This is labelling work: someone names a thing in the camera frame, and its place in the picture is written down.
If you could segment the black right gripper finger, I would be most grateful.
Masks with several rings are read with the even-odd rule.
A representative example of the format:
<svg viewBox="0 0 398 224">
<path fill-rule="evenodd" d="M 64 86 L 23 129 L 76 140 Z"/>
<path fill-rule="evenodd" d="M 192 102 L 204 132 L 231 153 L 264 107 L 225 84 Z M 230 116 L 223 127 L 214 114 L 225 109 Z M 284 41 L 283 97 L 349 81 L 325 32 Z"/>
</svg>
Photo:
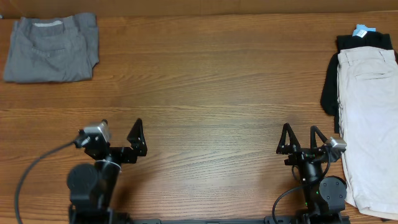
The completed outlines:
<svg viewBox="0 0 398 224">
<path fill-rule="evenodd" d="M 316 126 L 312 126 L 310 128 L 310 148 L 311 149 L 317 148 L 316 136 L 318 136 L 320 138 L 322 143 L 325 143 L 328 139 Z"/>
<path fill-rule="evenodd" d="M 277 154 L 293 154 L 299 152 L 300 143 L 296 138 L 289 123 L 285 123 L 282 128 L 282 134 L 277 145 Z"/>
</svg>

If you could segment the grey shorts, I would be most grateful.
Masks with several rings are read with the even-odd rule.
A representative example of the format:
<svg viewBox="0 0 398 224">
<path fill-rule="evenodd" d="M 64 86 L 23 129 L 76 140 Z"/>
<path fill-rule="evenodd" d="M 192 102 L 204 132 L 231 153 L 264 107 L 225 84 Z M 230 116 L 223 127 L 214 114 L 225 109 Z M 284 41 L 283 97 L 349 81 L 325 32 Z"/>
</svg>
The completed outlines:
<svg viewBox="0 0 398 224">
<path fill-rule="evenodd" d="M 93 78 L 99 29 L 89 12 L 13 23 L 3 80 L 12 83 L 79 82 Z"/>
</svg>

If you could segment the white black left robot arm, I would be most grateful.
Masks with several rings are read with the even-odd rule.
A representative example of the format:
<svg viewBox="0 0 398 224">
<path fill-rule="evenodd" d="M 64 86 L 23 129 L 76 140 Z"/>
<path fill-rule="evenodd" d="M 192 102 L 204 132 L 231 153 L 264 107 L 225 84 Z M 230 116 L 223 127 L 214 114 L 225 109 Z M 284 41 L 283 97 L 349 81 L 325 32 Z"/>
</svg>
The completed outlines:
<svg viewBox="0 0 398 224">
<path fill-rule="evenodd" d="M 79 164 L 68 174 L 70 190 L 70 223 L 132 223 L 130 214 L 116 212 L 110 206 L 111 198 L 123 164 L 135 164 L 138 157 L 145 157 L 147 144 L 143 122 L 136 120 L 129 134 L 128 147 L 112 147 L 108 122 L 79 130 L 74 140 L 76 148 L 95 160 L 94 164 Z"/>
</svg>

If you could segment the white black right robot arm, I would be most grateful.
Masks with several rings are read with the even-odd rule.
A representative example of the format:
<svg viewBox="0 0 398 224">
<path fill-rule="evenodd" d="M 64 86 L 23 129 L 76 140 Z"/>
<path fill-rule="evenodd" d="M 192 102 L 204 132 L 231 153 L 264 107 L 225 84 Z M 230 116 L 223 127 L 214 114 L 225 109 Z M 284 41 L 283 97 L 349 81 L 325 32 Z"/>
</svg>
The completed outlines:
<svg viewBox="0 0 398 224">
<path fill-rule="evenodd" d="M 340 224 L 349 223 L 348 216 L 342 216 L 345 209 L 347 184 L 338 176 L 327 176 L 332 163 L 337 162 L 346 151 L 347 143 L 342 138 L 327 138 L 316 127 L 310 128 L 310 147 L 300 146 L 290 124 L 285 123 L 277 145 L 276 153 L 287 155 L 284 164 L 291 167 L 292 175 L 299 186 L 280 195 L 272 206 L 271 223 L 295 224 Z M 294 216 L 277 216 L 279 201 L 301 190 L 305 208 Z"/>
</svg>

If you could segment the beige folded shorts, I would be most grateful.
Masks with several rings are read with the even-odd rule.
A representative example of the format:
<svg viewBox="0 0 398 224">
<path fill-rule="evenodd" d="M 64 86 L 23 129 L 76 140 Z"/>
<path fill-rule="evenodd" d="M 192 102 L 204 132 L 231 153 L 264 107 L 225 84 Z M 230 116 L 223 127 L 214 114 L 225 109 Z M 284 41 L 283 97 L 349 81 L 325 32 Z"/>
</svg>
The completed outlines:
<svg viewBox="0 0 398 224">
<path fill-rule="evenodd" d="M 346 141 L 346 201 L 360 213 L 397 219 L 397 63 L 393 50 L 338 54 L 340 136 Z"/>
</svg>

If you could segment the light blue clothing tag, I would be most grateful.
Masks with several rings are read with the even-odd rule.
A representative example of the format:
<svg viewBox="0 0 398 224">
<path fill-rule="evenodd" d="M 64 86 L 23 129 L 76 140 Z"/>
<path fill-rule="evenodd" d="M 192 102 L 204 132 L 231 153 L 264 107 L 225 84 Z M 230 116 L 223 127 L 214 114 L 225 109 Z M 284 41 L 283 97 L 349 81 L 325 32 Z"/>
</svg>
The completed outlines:
<svg viewBox="0 0 398 224">
<path fill-rule="evenodd" d="M 353 31 L 352 36 L 357 36 L 363 38 L 368 32 L 375 32 L 376 28 L 367 27 L 364 24 L 357 24 L 355 30 Z"/>
</svg>

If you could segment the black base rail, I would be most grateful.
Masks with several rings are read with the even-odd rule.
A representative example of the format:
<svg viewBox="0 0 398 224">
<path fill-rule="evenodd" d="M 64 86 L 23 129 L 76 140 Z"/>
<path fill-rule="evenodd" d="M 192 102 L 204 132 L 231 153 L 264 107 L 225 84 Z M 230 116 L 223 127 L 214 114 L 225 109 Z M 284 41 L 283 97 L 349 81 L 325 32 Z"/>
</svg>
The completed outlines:
<svg viewBox="0 0 398 224">
<path fill-rule="evenodd" d="M 304 223 L 293 216 L 277 216 L 277 222 L 272 216 L 264 217 L 262 219 L 220 219 L 220 220 L 160 220 L 160 219 L 146 219 L 146 220 L 131 220 L 130 224 L 294 224 Z"/>
</svg>

